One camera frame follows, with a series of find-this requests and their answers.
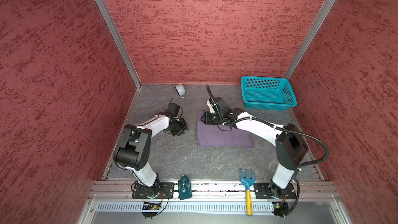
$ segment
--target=gray marble floor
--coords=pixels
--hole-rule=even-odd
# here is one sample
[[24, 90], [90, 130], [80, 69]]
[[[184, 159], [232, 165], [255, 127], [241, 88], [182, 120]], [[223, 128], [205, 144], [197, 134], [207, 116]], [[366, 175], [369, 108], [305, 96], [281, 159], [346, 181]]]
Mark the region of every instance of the gray marble floor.
[[[162, 180], [177, 180], [187, 175], [191, 180], [240, 180], [239, 168], [253, 169], [256, 180], [270, 180], [278, 164], [275, 147], [266, 140], [252, 134], [254, 148], [199, 147], [197, 145], [196, 115], [208, 111], [209, 96], [205, 85], [184, 85], [186, 95], [178, 97], [174, 85], [145, 84], [139, 93], [138, 102], [130, 124], [139, 124], [152, 118], [156, 112], [165, 111], [171, 98], [183, 108], [183, 117], [189, 131], [173, 137], [160, 132], [152, 138], [149, 163]], [[214, 97], [222, 97], [231, 107], [239, 107], [264, 120], [288, 124], [291, 118], [287, 111], [245, 108], [238, 85], [211, 85]], [[309, 154], [304, 162], [309, 161]], [[112, 166], [109, 179], [134, 178], [131, 172]], [[310, 167], [303, 167], [297, 175], [300, 181], [313, 181]]]

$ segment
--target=teal plastic basket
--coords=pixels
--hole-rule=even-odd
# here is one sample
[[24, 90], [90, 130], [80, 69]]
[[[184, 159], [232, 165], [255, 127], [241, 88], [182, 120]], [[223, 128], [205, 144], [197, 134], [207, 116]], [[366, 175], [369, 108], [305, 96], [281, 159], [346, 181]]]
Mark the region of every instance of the teal plastic basket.
[[240, 84], [247, 108], [283, 111], [297, 105], [292, 86], [284, 78], [243, 76]]

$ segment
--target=purple cloth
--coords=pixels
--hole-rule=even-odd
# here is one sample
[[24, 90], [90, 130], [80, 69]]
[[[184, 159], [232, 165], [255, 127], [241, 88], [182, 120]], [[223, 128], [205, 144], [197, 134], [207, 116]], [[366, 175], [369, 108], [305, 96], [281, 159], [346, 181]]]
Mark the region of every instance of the purple cloth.
[[[200, 118], [205, 112], [199, 111], [197, 117], [198, 146], [240, 146], [253, 148], [254, 143], [251, 133], [232, 127], [229, 132], [221, 131], [216, 125], [204, 124]], [[229, 127], [219, 125], [222, 130], [229, 130]]]

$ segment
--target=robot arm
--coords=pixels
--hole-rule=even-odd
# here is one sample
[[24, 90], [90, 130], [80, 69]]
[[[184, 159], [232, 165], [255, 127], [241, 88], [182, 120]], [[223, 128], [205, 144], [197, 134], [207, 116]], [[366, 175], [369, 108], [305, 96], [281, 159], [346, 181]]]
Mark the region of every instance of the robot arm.
[[239, 108], [230, 109], [221, 97], [214, 98], [207, 87], [210, 99], [207, 105], [209, 112], [205, 112], [201, 121], [205, 124], [225, 124], [246, 130], [260, 136], [276, 147], [278, 166], [269, 184], [268, 193], [273, 198], [285, 196], [285, 188], [293, 181], [298, 173], [298, 166], [304, 158], [308, 147], [301, 135], [295, 135], [282, 130], [299, 132], [293, 124], [287, 126], [273, 124], [250, 115]]
[[173, 136], [180, 136], [188, 130], [184, 118], [178, 117], [180, 106], [170, 101], [164, 112], [156, 113], [155, 117], [139, 125], [126, 125], [120, 136], [113, 160], [122, 169], [132, 171], [149, 197], [159, 191], [159, 176], [148, 163], [151, 138], [162, 130], [170, 130]]

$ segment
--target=aluminum frame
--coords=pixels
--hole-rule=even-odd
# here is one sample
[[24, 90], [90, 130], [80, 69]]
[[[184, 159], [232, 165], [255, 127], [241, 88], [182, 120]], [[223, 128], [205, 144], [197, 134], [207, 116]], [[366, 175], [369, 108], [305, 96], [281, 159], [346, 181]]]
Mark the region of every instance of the aluminum frame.
[[[93, 220], [98, 204], [101, 202], [142, 202], [143, 199], [131, 198], [131, 184], [136, 180], [117, 179], [106, 181], [95, 181], [92, 191], [87, 199], [85, 209], [78, 221], [78, 224], [90, 224]], [[174, 197], [170, 202], [181, 202], [178, 199], [177, 181], [174, 182]], [[185, 199], [184, 202], [242, 202], [246, 203], [246, 187], [241, 181], [191, 181], [192, 198]], [[253, 186], [251, 189], [251, 197], [254, 203], [275, 202], [278, 200], [256, 199]], [[341, 224], [351, 224], [347, 212], [341, 202], [341, 198], [337, 193], [334, 182], [300, 182], [300, 199], [299, 201], [311, 202], [330, 202], [337, 221]]]
[[329, 13], [335, 1], [336, 0], [325, 0], [323, 2], [314, 21], [312, 22], [310, 29], [307, 32], [307, 35], [304, 37], [304, 40], [302, 41], [300, 47], [298, 48], [296, 55], [294, 56], [292, 62], [287, 68], [285, 75], [283, 76], [285, 79], [289, 79], [293, 74], [293, 71], [296, 69], [297, 64], [300, 62], [302, 56], [304, 55], [305, 51], [310, 45], [315, 34], [318, 32], [319, 28], [321, 27], [323, 21], [325, 20], [327, 14]]
[[98, 5], [98, 8], [102, 14], [103, 19], [106, 22], [106, 25], [109, 28], [109, 31], [111, 32], [113, 40], [115, 41], [116, 46], [119, 49], [119, 52], [122, 55], [124, 62], [126, 63], [127, 69], [129, 70], [130, 75], [131, 75], [132, 79], [134, 80], [136, 87], [140, 88], [142, 85], [141, 81], [140, 81], [137, 71], [135, 70], [134, 65], [130, 59], [130, 56], [129, 56], [129, 53], [127, 52], [126, 46], [124, 45], [123, 40], [120, 37], [120, 33], [117, 30], [117, 27], [115, 25], [115, 22], [113, 21], [112, 15], [109, 12], [109, 9], [106, 5], [105, 0], [95, 0], [95, 1]]

